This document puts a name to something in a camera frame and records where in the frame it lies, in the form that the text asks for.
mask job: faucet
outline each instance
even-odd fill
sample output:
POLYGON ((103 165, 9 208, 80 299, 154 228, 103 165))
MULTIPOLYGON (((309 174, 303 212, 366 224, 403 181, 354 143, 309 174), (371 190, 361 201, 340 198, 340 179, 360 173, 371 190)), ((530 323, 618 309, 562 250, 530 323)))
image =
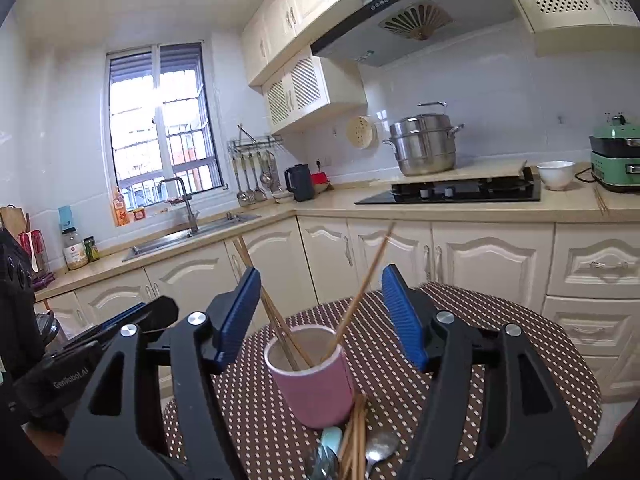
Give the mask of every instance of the faucet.
POLYGON ((172 178, 164 178, 158 183, 158 187, 161 184, 166 184, 167 182, 179 182, 182 185, 182 200, 184 200, 184 205, 187 206, 187 218, 189 219, 189 227, 191 228, 191 234, 196 234, 198 232, 198 223, 196 222, 196 218, 198 214, 193 214, 191 210, 191 204, 189 204, 189 200, 191 200, 191 195, 187 193, 187 188, 184 186, 184 180, 179 176, 174 176, 172 178))

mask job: range hood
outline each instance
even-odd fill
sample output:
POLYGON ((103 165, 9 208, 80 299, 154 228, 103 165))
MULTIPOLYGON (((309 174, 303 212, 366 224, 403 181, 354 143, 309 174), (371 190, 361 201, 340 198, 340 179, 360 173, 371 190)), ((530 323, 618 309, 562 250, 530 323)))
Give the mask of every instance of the range hood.
POLYGON ((311 45, 314 56, 383 66, 431 44, 518 17, 511 0, 362 0, 311 45))

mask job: table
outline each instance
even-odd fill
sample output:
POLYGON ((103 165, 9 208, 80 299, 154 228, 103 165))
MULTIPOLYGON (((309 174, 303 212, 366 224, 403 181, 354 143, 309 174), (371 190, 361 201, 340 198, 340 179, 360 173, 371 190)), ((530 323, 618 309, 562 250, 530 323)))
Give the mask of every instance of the table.
MULTIPOLYGON (((600 390, 583 358, 556 323, 507 300, 450 285, 421 286, 439 309, 465 322, 497 330, 517 323, 551 371, 582 438, 591 449, 600 421, 600 390)), ((324 324, 335 328, 349 300, 306 310, 288 319, 290 326, 324 324)), ((262 352, 274 337, 270 326, 247 338, 238 360, 222 376, 214 376, 222 412, 238 455, 251 480, 302 480, 303 460, 319 442, 319 432, 296 421, 264 366, 262 352)), ((366 294, 353 317, 344 344, 354 380, 369 397, 368 431, 391 430, 401 447, 391 460, 374 468, 372 480, 394 478, 406 456, 424 403, 430 375, 420 374, 404 358, 380 291, 366 294)), ((474 366, 465 430, 458 451, 461 462, 473 456, 478 439, 483 368, 474 366)), ((184 460, 175 404, 164 410, 170 455, 184 460)))

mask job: exhaust fan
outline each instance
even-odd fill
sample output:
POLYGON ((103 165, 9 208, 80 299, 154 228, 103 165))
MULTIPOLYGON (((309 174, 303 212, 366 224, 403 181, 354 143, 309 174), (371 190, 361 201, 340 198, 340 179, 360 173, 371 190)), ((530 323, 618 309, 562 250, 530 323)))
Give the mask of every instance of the exhaust fan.
POLYGON ((380 22, 380 27, 408 40, 425 41, 437 29, 452 22, 446 10, 425 2, 403 9, 400 13, 380 22))

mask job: gas stove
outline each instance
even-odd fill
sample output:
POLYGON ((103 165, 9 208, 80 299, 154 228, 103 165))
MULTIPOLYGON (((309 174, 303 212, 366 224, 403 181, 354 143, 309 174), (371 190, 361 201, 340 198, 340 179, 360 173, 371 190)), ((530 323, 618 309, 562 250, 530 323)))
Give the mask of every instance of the gas stove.
POLYGON ((393 184, 391 190, 360 200, 356 205, 539 201, 540 177, 533 175, 527 166, 522 176, 393 184))

